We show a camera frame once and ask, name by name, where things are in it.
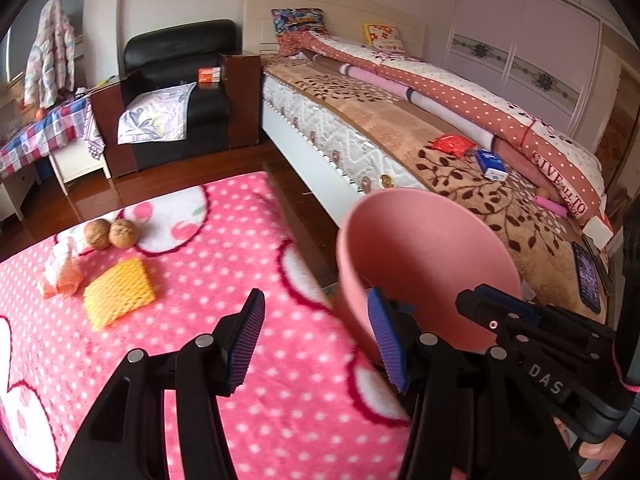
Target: pink polka dot blanket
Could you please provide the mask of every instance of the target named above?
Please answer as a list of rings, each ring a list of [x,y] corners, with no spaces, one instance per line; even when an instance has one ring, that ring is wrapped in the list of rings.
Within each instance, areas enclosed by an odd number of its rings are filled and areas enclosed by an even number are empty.
[[[396,478],[408,417],[329,309],[291,240],[265,173],[192,187],[106,215],[142,229],[127,251],[76,239],[86,279],[73,297],[43,300],[36,280],[54,238],[0,265],[0,420],[40,478],[55,478],[92,403],[126,352],[180,349],[250,289],[266,318],[246,380],[219,399],[241,479]],[[92,332],[82,288],[114,264],[143,259],[157,299]],[[183,478],[175,395],[165,403],[167,461]]]
[[[580,225],[593,216],[602,216],[599,208],[604,181],[599,161],[580,144],[519,106],[415,57],[341,43],[312,31],[297,32],[295,39],[307,50],[406,85],[472,126],[506,140],[558,189]],[[433,107],[428,111],[437,115]]]

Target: silver bolt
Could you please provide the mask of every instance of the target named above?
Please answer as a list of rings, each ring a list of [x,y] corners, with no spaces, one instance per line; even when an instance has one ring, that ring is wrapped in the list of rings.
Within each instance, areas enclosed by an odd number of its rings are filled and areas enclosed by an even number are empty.
[[[137,363],[138,361],[141,361],[144,356],[144,351],[140,348],[136,348],[127,354],[127,361],[130,363]]]
[[[211,334],[202,334],[196,338],[196,346],[198,348],[205,348],[213,344],[213,336]]]
[[[434,346],[438,344],[438,336],[432,334],[431,332],[421,333],[418,340],[425,346]]]
[[[507,351],[501,346],[494,346],[489,350],[489,354],[494,359],[498,359],[498,361],[504,361],[507,358]]]

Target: yellow sponge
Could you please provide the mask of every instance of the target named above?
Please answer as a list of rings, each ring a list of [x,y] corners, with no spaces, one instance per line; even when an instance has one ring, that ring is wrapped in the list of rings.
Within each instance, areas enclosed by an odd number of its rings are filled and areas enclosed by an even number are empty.
[[[124,260],[96,278],[84,290],[84,307],[94,331],[156,299],[139,258]]]

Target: pink bin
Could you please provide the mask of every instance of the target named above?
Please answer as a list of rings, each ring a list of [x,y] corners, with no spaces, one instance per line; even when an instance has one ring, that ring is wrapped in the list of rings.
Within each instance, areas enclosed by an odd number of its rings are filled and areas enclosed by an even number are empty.
[[[415,306],[423,330],[474,352],[495,344],[495,335],[458,314],[458,293],[487,283],[522,297],[515,264],[494,232],[461,205],[419,189],[361,199],[338,234],[337,261],[336,314],[373,360],[380,354],[367,315],[369,284]]]

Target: gold knob on mattress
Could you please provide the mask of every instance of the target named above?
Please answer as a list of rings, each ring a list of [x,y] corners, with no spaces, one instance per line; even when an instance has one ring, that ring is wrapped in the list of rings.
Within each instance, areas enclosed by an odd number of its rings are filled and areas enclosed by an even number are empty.
[[[396,185],[394,180],[384,173],[380,175],[380,184],[382,185],[382,187],[393,187]]]

